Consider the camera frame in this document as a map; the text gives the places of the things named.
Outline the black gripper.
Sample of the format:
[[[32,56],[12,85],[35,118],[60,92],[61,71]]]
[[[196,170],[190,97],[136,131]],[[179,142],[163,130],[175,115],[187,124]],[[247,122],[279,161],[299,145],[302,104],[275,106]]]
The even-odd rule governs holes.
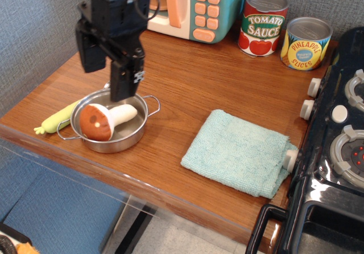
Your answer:
[[[118,102],[135,96],[144,80],[140,34],[147,28],[150,0],[90,0],[81,2],[76,41],[86,73],[111,62],[110,99]]]

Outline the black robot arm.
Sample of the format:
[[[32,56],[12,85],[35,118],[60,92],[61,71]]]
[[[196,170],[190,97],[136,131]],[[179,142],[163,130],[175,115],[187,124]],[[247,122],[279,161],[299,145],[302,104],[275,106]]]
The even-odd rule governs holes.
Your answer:
[[[90,0],[78,6],[76,40],[86,73],[111,60],[110,99],[133,97],[144,77],[145,53],[140,35],[148,24],[150,0]]]

